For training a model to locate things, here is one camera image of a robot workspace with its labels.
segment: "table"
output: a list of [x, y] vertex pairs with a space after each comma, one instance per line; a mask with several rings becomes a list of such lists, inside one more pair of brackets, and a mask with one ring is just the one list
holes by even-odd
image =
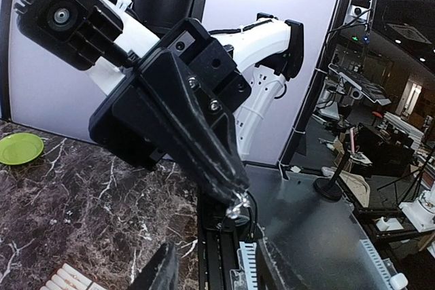
[[344, 200], [321, 198], [313, 189], [314, 175], [288, 173], [286, 181], [275, 169], [247, 166], [246, 171], [259, 224], [285, 260], [278, 268], [291, 266], [308, 289], [378, 289], [358, 251], [368, 237]]

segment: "gray table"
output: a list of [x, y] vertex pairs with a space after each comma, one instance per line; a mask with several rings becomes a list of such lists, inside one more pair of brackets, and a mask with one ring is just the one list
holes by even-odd
[[308, 289], [378, 289], [361, 258], [358, 244], [367, 239], [344, 200], [328, 202], [313, 189], [313, 175], [247, 166], [251, 192], [258, 202], [259, 224]]

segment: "green plate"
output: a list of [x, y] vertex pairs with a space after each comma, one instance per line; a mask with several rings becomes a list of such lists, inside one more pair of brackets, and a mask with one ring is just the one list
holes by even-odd
[[0, 140], [0, 162], [15, 166], [36, 159], [44, 150], [40, 137], [20, 132]]

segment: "robotic arm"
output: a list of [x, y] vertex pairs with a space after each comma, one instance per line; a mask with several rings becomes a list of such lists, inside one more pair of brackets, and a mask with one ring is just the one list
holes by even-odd
[[[209, 195], [242, 203], [249, 183], [241, 157], [300, 70], [301, 23], [258, 14], [251, 25], [208, 33], [187, 18], [159, 39], [134, 17], [131, 0], [20, 1], [21, 33], [86, 71], [107, 95], [90, 118], [92, 140], [146, 168], [168, 153]], [[249, 84], [239, 72], [251, 65], [273, 72]]]

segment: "dark marble surface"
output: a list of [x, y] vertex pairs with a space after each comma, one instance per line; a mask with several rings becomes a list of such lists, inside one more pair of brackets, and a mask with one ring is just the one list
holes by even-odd
[[126, 289], [165, 241], [179, 249], [180, 289], [198, 289], [196, 187], [178, 165], [133, 168], [100, 147], [31, 131], [43, 155], [0, 164], [0, 289], [39, 289], [64, 262]]

